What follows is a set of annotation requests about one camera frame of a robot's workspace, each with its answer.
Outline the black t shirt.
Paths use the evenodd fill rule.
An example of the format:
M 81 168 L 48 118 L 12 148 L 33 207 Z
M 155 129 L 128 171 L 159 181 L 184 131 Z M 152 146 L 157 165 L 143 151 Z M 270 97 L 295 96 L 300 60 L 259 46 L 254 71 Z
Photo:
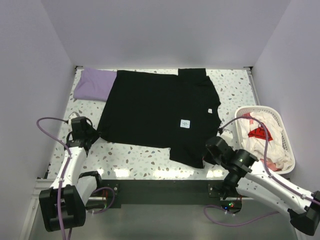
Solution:
M 220 104 L 204 68 L 119 70 L 97 131 L 108 142 L 168 148 L 172 161 L 201 169 L 206 141 L 221 125 Z

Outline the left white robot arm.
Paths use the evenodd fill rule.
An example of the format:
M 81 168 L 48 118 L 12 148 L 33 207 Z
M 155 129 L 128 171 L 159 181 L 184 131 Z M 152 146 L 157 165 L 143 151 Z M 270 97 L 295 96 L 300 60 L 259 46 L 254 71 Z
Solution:
M 83 226 L 90 196 L 99 196 L 104 190 L 98 171 L 81 172 L 91 146 L 99 138 L 92 121 L 78 116 L 66 120 L 66 123 L 71 125 L 71 132 L 61 143 L 64 148 L 62 166 L 50 187 L 39 194 L 42 218 L 48 232 Z

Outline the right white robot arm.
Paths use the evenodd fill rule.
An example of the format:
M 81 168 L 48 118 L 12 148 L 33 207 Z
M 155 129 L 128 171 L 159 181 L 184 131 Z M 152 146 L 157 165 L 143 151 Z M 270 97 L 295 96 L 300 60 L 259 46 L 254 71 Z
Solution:
M 244 149 L 234 150 L 220 136 L 206 143 L 204 160 L 227 170 L 216 187 L 223 199 L 237 193 L 253 198 L 283 215 L 289 216 L 298 231 L 314 236 L 320 223 L 320 193 L 297 186 L 264 166 Z

